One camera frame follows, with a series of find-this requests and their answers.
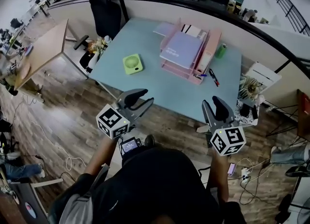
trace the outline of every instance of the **blue table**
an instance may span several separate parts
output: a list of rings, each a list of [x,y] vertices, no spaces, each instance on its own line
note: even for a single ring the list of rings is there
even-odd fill
[[[202,101],[209,102],[213,111],[216,108],[212,97],[224,100],[232,110],[237,103],[241,73],[241,53],[228,47],[222,59],[214,59],[210,68],[220,85],[216,87],[212,77],[208,76],[200,85],[163,70],[161,65],[160,42],[163,36],[153,30],[160,22],[140,18],[130,19],[100,58],[90,78],[121,91],[146,88],[149,92],[143,97],[154,97],[154,103],[179,114],[205,122]],[[143,71],[126,75],[123,58],[139,54]]]

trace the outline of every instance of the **green can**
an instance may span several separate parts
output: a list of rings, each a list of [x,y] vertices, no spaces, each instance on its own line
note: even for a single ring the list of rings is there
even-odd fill
[[[226,52],[226,49],[227,49],[227,45],[226,44],[221,44],[221,46],[218,47],[218,49],[217,49],[217,51],[215,53],[215,57],[221,59],[224,56],[224,54]]]

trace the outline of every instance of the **chair armrest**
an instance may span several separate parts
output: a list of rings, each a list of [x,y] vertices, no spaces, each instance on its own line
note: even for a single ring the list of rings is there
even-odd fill
[[[81,45],[88,47],[88,43],[86,40],[89,38],[88,35],[83,36],[80,40],[77,41],[77,43],[74,45],[74,50],[77,50]]]

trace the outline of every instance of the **black office chair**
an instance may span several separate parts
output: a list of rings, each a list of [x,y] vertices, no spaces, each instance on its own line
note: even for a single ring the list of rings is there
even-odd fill
[[[113,3],[111,0],[89,0],[93,12],[93,17],[95,19],[96,32],[98,36],[105,37],[109,36],[111,39],[117,35],[121,29],[121,18],[122,11],[118,4]],[[81,45],[88,47],[86,40],[89,36],[83,36],[74,46],[77,50]],[[92,70],[88,68],[88,62],[93,57],[87,51],[80,60],[80,64],[87,72]]]

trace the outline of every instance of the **lime green square device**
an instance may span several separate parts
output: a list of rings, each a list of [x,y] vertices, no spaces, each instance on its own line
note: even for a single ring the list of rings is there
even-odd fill
[[[138,54],[123,58],[123,64],[127,75],[132,75],[143,70],[143,66]]]

